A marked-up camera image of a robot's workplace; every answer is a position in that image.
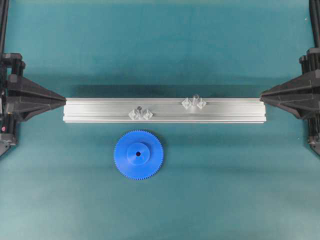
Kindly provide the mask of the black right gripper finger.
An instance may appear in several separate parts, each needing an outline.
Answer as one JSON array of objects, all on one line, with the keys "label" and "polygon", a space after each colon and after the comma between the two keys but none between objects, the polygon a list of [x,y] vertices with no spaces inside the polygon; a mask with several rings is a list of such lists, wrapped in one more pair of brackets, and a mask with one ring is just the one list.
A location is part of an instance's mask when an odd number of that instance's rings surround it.
[{"label": "black right gripper finger", "polygon": [[261,98],[260,100],[265,104],[284,110],[300,120],[307,120],[316,116],[316,112],[314,110],[305,110],[297,106],[287,106],[284,103],[280,103],[277,100],[270,100],[266,98]]},{"label": "black right gripper finger", "polygon": [[276,85],[260,94],[260,99],[267,97],[311,94],[316,89],[316,71],[306,72],[287,82]]}]

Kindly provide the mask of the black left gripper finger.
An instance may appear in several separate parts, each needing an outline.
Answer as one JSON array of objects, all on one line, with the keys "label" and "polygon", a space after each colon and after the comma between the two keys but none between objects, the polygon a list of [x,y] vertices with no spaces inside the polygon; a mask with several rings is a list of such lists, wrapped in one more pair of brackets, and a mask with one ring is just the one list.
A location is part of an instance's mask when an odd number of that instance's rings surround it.
[{"label": "black left gripper finger", "polygon": [[44,100],[66,100],[64,96],[48,90],[28,78],[17,74],[10,74],[8,76],[7,89],[9,92],[17,94],[20,97],[31,97]]},{"label": "black left gripper finger", "polygon": [[7,104],[7,113],[18,122],[25,122],[39,114],[63,107],[66,102],[65,99],[52,99],[48,103],[14,101]]}]

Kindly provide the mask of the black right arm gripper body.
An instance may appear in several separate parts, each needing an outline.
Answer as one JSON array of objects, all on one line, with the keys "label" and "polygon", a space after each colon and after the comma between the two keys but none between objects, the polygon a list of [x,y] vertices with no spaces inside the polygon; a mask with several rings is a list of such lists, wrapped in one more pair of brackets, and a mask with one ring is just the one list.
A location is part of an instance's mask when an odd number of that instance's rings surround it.
[{"label": "black right arm gripper body", "polygon": [[[310,48],[306,55],[299,59],[302,74],[320,69],[320,48]],[[315,113],[307,119],[308,124],[308,144],[312,150],[320,149],[320,111]]]}]

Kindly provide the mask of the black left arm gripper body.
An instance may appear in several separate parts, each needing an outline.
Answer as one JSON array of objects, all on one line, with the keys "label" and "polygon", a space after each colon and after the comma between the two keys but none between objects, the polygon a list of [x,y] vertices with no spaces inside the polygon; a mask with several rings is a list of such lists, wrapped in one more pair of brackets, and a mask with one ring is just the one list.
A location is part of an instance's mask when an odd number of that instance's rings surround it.
[{"label": "black left arm gripper body", "polygon": [[0,58],[0,149],[9,150],[17,144],[17,121],[13,115],[5,112],[8,90],[8,69],[11,74],[23,75],[25,63],[19,53],[4,53]]}]

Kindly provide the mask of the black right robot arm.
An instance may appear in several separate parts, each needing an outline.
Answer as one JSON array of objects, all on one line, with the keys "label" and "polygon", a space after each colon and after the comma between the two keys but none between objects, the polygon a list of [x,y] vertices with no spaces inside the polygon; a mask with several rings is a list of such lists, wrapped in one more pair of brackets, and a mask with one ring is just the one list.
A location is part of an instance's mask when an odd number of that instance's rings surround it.
[{"label": "black right robot arm", "polygon": [[320,154],[320,2],[309,1],[314,47],[299,58],[302,75],[260,95],[266,104],[282,109],[308,124],[308,144]]}]

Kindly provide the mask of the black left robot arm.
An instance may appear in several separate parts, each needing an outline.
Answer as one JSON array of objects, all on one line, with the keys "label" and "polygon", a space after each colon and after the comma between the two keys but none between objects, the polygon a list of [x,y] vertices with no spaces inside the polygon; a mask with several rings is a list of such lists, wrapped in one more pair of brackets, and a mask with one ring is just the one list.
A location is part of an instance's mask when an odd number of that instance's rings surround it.
[{"label": "black left robot arm", "polygon": [[23,76],[19,53],[5,53],[9,1],[0,2],[0,154],[17,145],[17,125],[66,105],[66,98]]}]

